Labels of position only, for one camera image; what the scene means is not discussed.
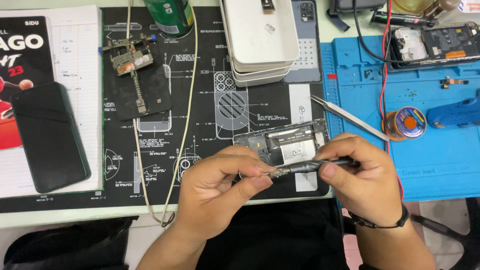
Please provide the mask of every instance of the green can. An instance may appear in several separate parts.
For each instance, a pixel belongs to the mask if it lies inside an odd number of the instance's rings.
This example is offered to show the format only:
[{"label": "green can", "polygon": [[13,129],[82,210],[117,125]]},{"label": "green can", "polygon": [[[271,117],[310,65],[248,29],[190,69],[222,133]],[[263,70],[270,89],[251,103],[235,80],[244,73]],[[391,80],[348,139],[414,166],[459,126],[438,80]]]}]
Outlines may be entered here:
[{"label": "green can", "polygon": [[188,0],[144,0],[158,29],[168,37],[182,37],[193,26]]}]

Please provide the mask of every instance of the blue tool handle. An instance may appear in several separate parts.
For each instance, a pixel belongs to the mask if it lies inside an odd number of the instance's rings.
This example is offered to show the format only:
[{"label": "blue tool handle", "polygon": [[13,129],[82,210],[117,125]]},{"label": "blue tool handle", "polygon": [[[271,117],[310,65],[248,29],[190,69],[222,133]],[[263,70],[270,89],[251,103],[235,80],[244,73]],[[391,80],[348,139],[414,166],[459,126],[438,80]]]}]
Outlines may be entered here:
[{"label": "blue tool handle", "polygon": [[427,122],[435,128],[456,124],[460,127],[480,125],[480,92],[476,98],[432,108],[427,113]]}]

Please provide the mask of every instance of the blue silicone mat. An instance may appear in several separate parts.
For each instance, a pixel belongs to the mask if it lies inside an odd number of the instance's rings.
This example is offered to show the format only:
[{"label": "blue silicone mat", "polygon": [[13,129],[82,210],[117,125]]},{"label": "blue silicone mat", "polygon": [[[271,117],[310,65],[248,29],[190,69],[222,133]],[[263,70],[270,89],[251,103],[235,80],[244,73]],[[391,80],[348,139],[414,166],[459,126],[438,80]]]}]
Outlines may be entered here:
[{"label": "blue silicone mat", "polygon": [[[381,55],[381,37],[364,37],[371,51]],[[378,99],[382,63],[371,57],[357,37],[321,43],[324,96],[372,127],[381,130]],[[328,74],[337,74],[329,79]],[[467,79],[468,85],[441,89],[440,80]],[[480,88],[480,62],[455,67],[389,72],[385,88],[386,111],[412,106],[425,115],[428,109],[475,97]],[[381,139],[327,112],[331,137],[350,132],[381,149]],[[480,196],[480,128],[458,126],[435,129],[413,140],[391,141],[390,155],[402,180],[405,201]]]}]

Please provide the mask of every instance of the red wire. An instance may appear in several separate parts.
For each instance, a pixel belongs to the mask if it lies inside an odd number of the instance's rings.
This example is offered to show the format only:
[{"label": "red wire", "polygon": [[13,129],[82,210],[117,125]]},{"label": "red wire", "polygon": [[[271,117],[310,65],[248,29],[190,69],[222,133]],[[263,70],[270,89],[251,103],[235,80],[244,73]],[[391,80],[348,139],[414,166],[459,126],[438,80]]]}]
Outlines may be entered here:
[{"label": "red wire", "polygon": [[[388,27],[390,26],[390,17],[392,16],[392,0],[388,0],[388,1],[389,1],[389,9],[388,9],[387,25],[385,27],[384,36],[382,38],[383,57],[385,57],[385,38],[388,32]],[[382,82],[382,91],[380,92],[380,99],[378,100],[378,108],[380,109],[380,115],[382,116],[383,121],[386,121],[386,118],[385,118],[386,112],[384,112],[382,109],[382,97],[384,96],[386,83],[387,83],[387,66],[384,64],[384,80]],[[386,142],[386,150],[387,150],[387,154],[390,155],[390,145],[388,142]],[[400,180],[400,177],[398,177],[398,174],[396,176],[396,179],[398,180],[398,185],[400,186],[401,200],[403,201],[403,194],[404,194],[403,185],[402,185],[402,181]]]}]

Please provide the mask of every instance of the book cover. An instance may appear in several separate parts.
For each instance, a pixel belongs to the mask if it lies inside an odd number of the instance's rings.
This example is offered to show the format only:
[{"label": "book cover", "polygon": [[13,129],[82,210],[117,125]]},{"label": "book cover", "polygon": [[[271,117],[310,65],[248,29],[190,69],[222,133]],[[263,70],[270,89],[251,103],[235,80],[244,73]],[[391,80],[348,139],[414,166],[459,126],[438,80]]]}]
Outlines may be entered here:
[{"label": "book cover", "polygon": [[22,145],[12,96],[53,82],[52,57],[46,17],[0,18],[0,150]]}]

